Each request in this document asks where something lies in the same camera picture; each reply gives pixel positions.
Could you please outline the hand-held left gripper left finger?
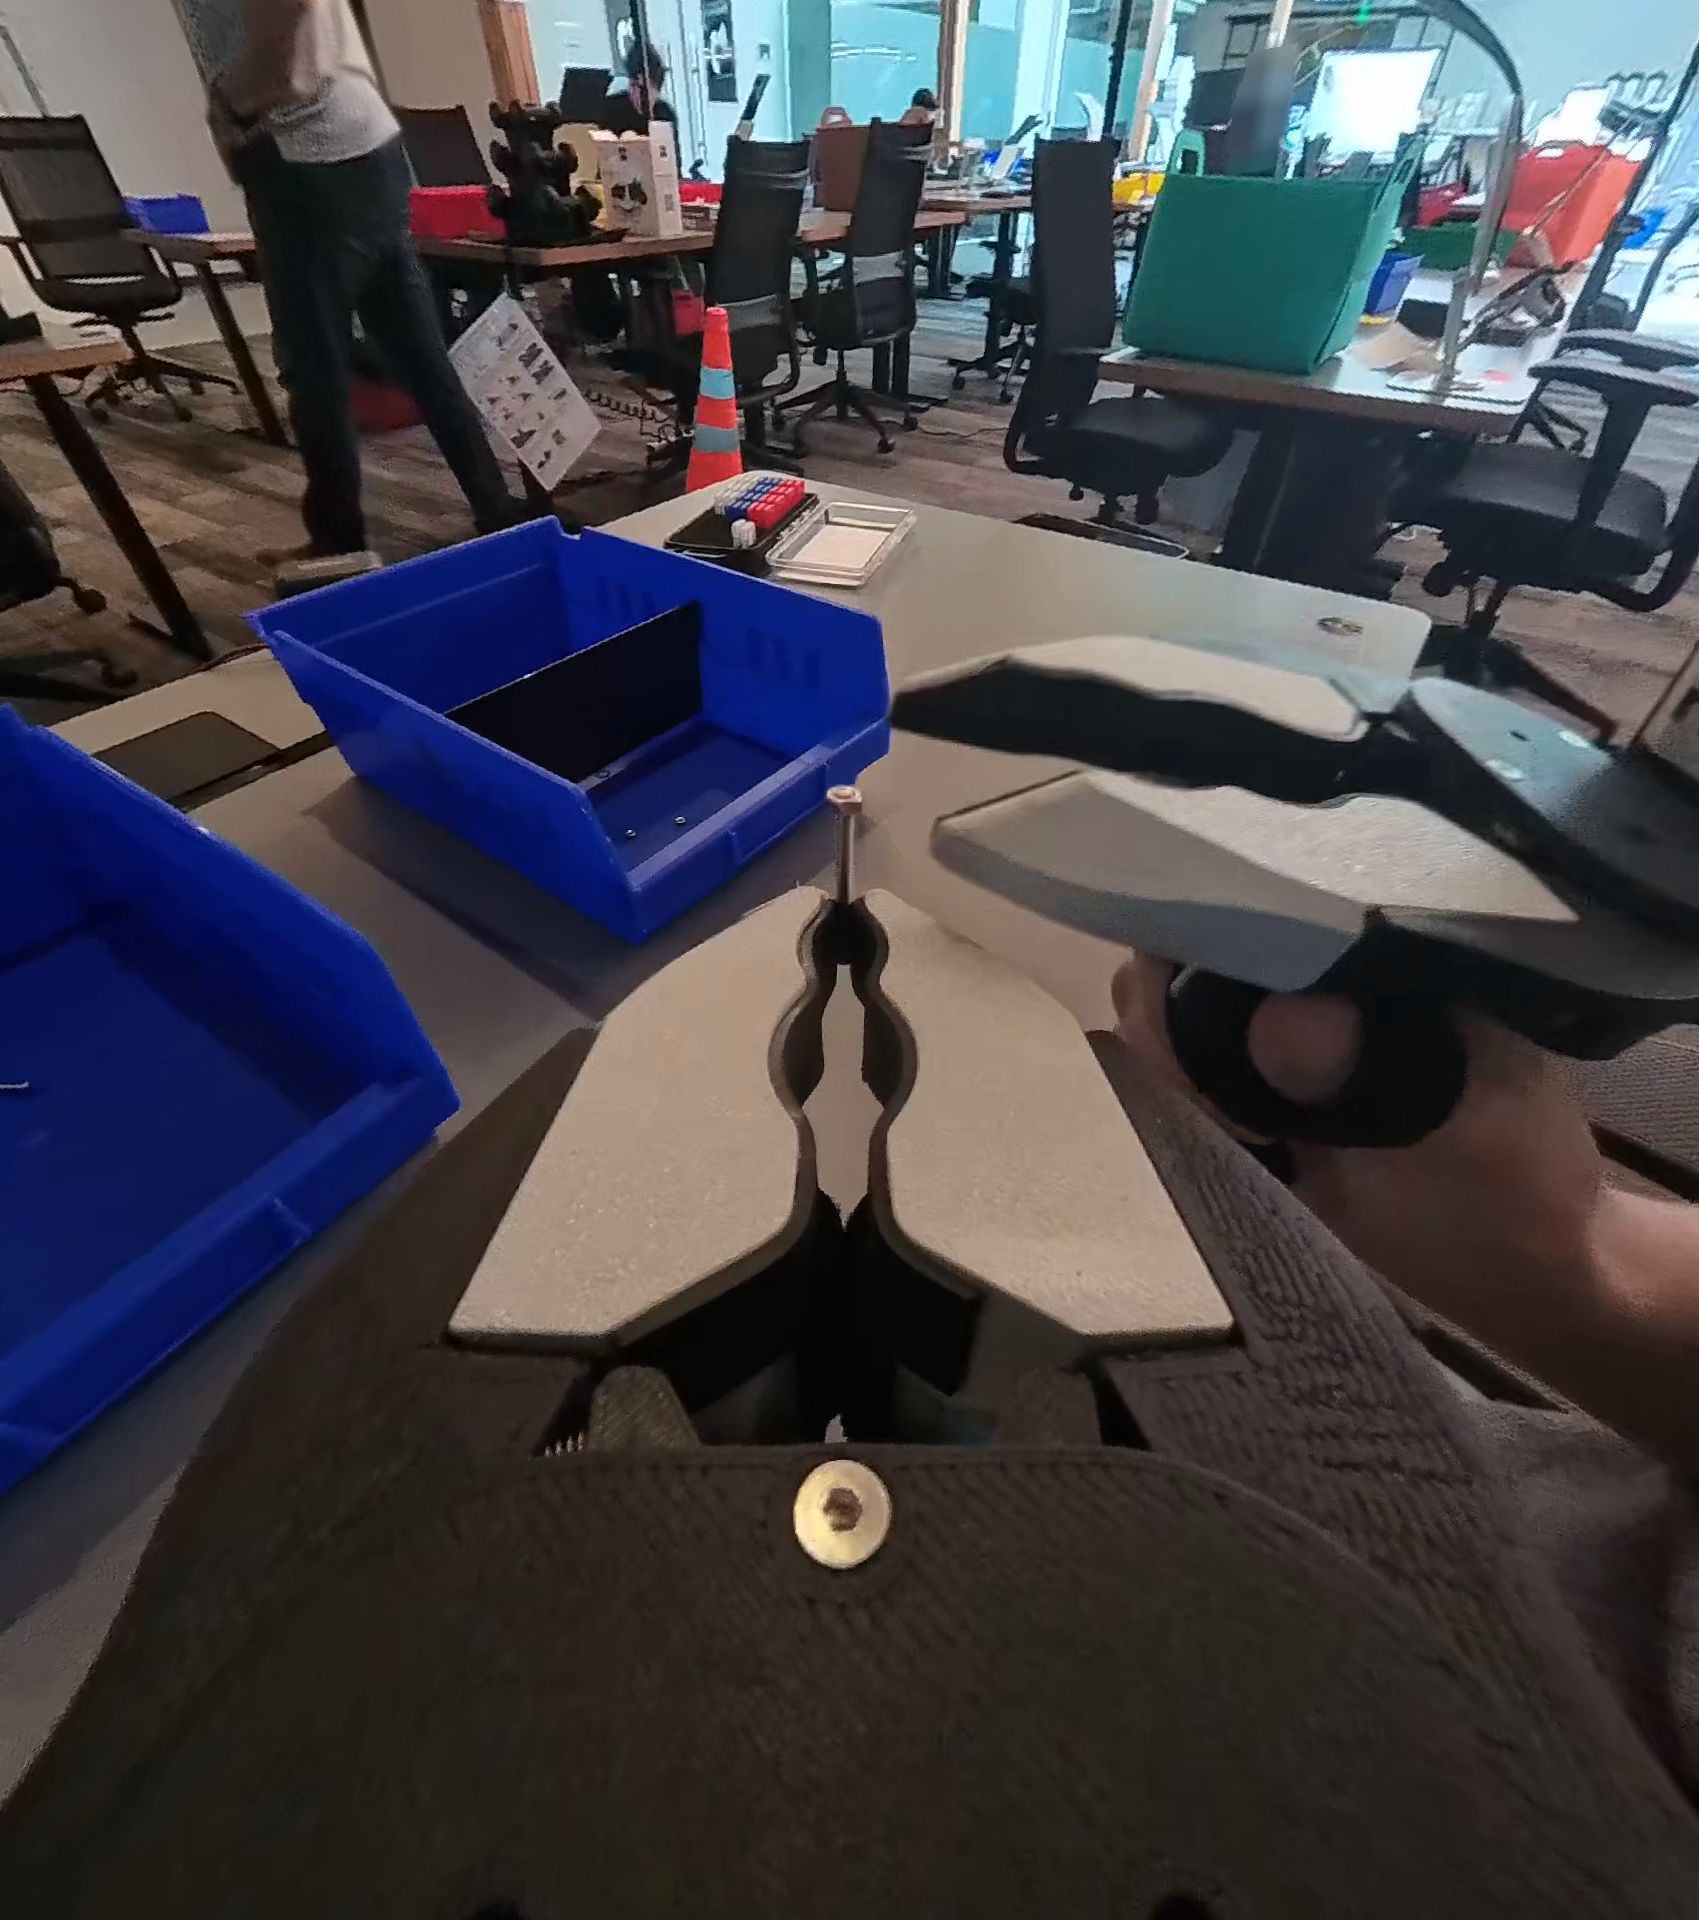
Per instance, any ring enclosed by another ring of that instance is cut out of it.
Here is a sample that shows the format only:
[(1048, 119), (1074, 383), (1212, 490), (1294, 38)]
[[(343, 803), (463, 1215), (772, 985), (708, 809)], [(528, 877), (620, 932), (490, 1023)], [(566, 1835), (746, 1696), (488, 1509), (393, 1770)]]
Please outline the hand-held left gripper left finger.
[(453, 1309), (471, 1348), (616, 1352), (788, 1251), (818, 1193), (834, 900), (796, 886), (596, 1030)]

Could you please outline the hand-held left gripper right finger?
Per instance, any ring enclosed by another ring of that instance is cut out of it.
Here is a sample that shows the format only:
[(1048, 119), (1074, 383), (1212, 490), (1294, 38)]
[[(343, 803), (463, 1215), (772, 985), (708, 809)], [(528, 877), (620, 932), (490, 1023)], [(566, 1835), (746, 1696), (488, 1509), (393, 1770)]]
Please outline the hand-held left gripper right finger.
[(876, 888), (868, 1032), (896, 1044), (874, 1190), (904, 1249), (1068, 1345), (1226, 1342), (1234, 1312), (1086, 1030)]

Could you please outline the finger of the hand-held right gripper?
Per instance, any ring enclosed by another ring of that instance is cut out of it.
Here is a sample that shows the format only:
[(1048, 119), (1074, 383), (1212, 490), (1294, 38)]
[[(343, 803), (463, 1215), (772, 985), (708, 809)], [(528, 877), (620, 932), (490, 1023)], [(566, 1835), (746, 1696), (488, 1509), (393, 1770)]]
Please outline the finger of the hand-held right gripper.
[(1400, 674), (1300, 646), (1158, 635), (1024, 644), (902, 683), (896, 729), (1190, 790), (1408, 796)]
[(1378, 923), (1438, 936), (1580, 923), (1512, 853), (1394, 796), (1284, 803), (1074, 771), (942, 816), (932, 856), (1054, 923), (1288, 993)]

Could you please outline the blue labelled plastic bin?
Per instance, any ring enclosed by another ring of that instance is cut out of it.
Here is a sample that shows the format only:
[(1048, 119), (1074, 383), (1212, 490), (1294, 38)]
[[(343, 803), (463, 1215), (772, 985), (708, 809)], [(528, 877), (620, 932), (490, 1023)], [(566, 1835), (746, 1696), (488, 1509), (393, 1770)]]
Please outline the blue labelled plastic bin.
[(451, 1069), (353, 923), (0, 710), (0, 1500), (423, 1151)]

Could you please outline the blue divided plastic bin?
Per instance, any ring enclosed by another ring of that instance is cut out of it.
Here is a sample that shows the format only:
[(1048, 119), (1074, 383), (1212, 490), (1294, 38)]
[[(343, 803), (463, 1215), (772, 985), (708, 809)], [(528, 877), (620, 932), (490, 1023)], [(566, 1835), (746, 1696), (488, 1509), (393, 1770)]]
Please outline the blue divided plastic bin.
[[(690, 602), (704, 609), (702, 717), (592, 783), (447, 720)], [(251, 624), (357, 777), (632, 945), (890, 747), (872, 613), (554, 518), (283, 599)], [(694, 821), (680, 834), (678, 814)], [(644, 836), (626, 840), (638, 824)]]

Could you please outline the person's right hand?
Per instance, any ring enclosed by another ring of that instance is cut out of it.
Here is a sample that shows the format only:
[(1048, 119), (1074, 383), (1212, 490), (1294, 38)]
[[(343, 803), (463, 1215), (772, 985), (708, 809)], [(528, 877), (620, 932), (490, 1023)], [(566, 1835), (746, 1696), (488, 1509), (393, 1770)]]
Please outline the person's right hand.
[[(1110, 998), (1126, 1046), (1188, 1094), (1168, 1019), (1174, 972), (1134, 953)], [(1606, 1177), (1568, 1064), (1494, 1021), (1460, 1026), (1468, 1079), (1440, 1130), (1408, 1147), (1286, 1142), (1284, 1151), (1294, 1196), (1358, 1259), (1462, 1326), (1486, 1307), (1490, 1329), (1506, 1306), (1586, 1289)], [(1320, 1108), (1356, 1067), (1360, 1015), (1340, 995), (1278, 993), (1256, 1009), (1248, 1044), (1276, 1091)]]

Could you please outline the wooden top desk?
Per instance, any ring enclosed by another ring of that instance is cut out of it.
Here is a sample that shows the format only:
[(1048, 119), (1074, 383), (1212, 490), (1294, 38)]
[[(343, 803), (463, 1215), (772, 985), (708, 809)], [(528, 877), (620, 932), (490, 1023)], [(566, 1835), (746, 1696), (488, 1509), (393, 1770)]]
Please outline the wooden top desk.
[[(912, 277), (912, 260), (918, 243), (928, 243), (930, 262), (934, 267), (932, 279), (942, 276), (938, 283), (948, 283), (948, 247), (944, 247), (946, 235), (954, 235), (958, 227), (964, 227), (972, 213), (964, 211), (956, 201), (926, 201), (918, 213), (912, 227), (910, 256), (906, 258), (906, 267), (910, 267)], [(582, 273), (604, 273), (618, 276), (622, 279), (634, 279), (640, 267), (652, 262), (684, 262), (684, 260), (702, 260), (718, 247), (718, 226), (720, 219), (700, 219), (690, 221), (684, 233), (656, 237), (656, 235), (626, 235), (626, 233), (604, 233), (586, 243), (570, 243), (560, 247), (518, 247), (508, 243), (504, 237), (482, 235), (482, 233), (423, 233), (413, 235), (413, 243), (429, 270), (443, 277), (445, 283), (457, 285), (478, 285), (478, 279), (492, 277), (502, 287), (506, 287), (514, 298), (526, 298), (528, 285), (554, 283), (554, 281), (574, 281)], [(820, 260), (828, 256), (844, 258), (848, 254), (848, 232), (852, 226), (852, 215), (848, 211), (836, 210), (804, 210), (798, 219), (798, 232), (794, 239), (792, 260), (806, 270), (816, 270)], [(261, 252), (255, 242), (255, 235), (243, 232), (201, 232), (201, 233), (171, 233), (159, 229), (147, 229), (131, 226), (125, 229), (125, 237), (147, 243), (161, 260), (165, 260), (175, 270), (191, 270), (201, 281), (201, 290), (213, 308), (213, 320), (221, 329), (221, 338), (229, 348), (239, 374), (249, 380), (257, 371), (255, 355), (245, 343), (239, 321), (235, 320), (235, 309), (231, 308), (229, 298), (223, 291), (223, 279), (217, 276), (221, 265), (239, 265), (245, 272), (259, 270)], [(764, 425), (768, 416), (774, 409), (786, 409), (794, 406), (794, 397), (808, 400), (812, 394), (804, 390), (798, 395), (798, 376), (802, 376), (804, 366), (810, 362), (818, 368), (830, 364), (830, 355), (822, 348), (804, 338), (798, 324), (798, 296), (792, 294), (788, 299), (788, 377), (774, 390), (744, 390), (738, 400), (740, 416), (744, 424), (756, 421)], [(894, 397), (900, 394), (906, 409), (910, 407), (910, 333), (902, 338), (896, 348), (882, 345), (874, 348), (872, 359), (872, 377), (876, 383), (876, 394), (880, 397)], [(261, 421), (265, 421), (265, 435), (285, 441), (285, 431), (277, 424), (271, 407), (277, 403), (269, 394), (265, 397), (253, 395), (253, 409)]]
[(1214, 560), (1310, 588), (1388, 599), (1390, 507), (1416, 454), (1514, 433), (1560, 329), (1470, 342), (1456, 362), (1402, 324), (1370, 325), (1316, 371), (1280, 374), (1118, 348), (1106, 380), (1224, 416), (1252, 448)]
[[(97, 444), (93, 430), (79, 418), (77, 403), (65, 390), (67, 380), (79, 374), (117, 370), (127, 358), (129, 350), (121, 345), (55, 345), (47, 342), (47, 338), (0, 345), (0, 390), (19, 390), (31, 400), (53, 444), (61, 450), (65, 464), (71, 467), (105, 531), (117, 546), (117, 552), (137, 575), (149, 613), (135, 615), (135, 624), (183, 659), (209, 663), (219, 656), (213, 635), (209, 635), (193, 612), (107, 454), (101, 444)], [(97, 589), (85, 585), (69, 568), (47, 513), (11, 466), (3, 457), (0, 462), (19, 482), (33, 507), (45, 518), (67, 573), (85, 589), (97, 594)]]

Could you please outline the green fabric bin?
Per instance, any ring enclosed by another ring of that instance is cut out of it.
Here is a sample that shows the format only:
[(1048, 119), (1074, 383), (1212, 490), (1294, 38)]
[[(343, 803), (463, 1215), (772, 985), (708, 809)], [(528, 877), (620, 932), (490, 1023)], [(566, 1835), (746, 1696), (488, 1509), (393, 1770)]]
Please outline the green fabric bin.
[(1348, 176), (1172, 171), (1150, 213), (1122, 340), (1144, 358), (1312, 374), (1356, 336), (1424, 131), (1386, 165)]

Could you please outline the black plastic tray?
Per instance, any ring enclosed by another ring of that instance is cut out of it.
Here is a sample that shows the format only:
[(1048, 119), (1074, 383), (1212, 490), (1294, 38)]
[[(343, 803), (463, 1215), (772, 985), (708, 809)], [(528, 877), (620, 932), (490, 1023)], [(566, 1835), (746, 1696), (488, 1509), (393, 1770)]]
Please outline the black plastic tray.
[[(758, 540), (758, 529), (752, 524), (724, 524), (712, 513), (716, 491), (718, 488), (710, 491), (710, 499), (696, 515), (664, 540), (664, 549), (702, 564), (718, 564), (754, 578), (766, 578), (768, 549), (786, 522), (770, 531), (766, 540)], [(812, 501), (822, 501), (820, 491), (812, 488), (812, 494)]]

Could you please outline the black bin divider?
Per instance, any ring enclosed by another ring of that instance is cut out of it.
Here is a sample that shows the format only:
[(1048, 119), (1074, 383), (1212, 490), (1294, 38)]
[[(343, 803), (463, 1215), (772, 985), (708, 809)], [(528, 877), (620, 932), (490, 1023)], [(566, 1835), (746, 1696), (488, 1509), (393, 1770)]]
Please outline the black bin divider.
[(447, 712), (447, 720), (590, 785), (702, 717), (704, 609), (684, 602)]

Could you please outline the orange blue-striped traffic cone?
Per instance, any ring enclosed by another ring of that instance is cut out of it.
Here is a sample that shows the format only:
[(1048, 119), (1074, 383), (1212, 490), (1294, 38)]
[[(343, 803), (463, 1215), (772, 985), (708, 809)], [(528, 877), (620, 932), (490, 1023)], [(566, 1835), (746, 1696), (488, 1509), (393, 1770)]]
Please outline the orange blue-striped traffic cone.
[(686, 490), (692, 494), (734, 482), (744, 471), (730, 314), (726, 306), (708, 302), (702, 320), (702, 358), (686, 467)]

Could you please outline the black smartphone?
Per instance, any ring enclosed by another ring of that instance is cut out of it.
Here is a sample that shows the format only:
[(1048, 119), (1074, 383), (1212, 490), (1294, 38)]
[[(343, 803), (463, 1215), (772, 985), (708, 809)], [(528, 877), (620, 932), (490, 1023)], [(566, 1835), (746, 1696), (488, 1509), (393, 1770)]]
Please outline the black smartphone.
[(201, 710), (93, 756), (151, 796), (189, 808), (269, 767), (279, 747), (227, 714)]

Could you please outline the red basket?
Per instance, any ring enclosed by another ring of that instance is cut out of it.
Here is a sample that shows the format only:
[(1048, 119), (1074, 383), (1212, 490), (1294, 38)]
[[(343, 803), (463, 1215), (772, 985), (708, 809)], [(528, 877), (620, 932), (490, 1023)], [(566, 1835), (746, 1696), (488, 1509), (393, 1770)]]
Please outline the red basket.
[(1514, 162), (1500, 235), (1524, 265), (1580, 265), (1602, 247), (1642, 165), (1630, 148), (1608, 143), (1524, 148)]

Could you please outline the white product box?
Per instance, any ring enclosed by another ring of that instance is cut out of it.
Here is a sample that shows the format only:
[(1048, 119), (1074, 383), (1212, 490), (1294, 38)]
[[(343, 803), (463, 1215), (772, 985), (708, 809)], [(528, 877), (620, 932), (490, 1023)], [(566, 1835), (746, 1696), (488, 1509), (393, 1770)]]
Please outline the white product box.
[(646, 131), (590, 131), (600, 227), (626, 239), (684, 235), (676, 124), (652, 118)]

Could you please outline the black robot toy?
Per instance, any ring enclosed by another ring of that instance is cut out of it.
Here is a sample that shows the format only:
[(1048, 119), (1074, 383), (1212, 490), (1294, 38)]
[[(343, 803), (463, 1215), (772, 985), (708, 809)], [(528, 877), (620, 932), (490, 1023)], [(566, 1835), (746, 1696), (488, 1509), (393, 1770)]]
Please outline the black robot toy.
[(566, 125), (556, 106), (490, 102), (488, 119), (500, 133), (492, 146), (498, 182), (486, 204), (500, 221), (502, 242), (520, 249), (560, 249), (600, 242), (600, 199), (578, 182), (580, 160), (558, 140)]

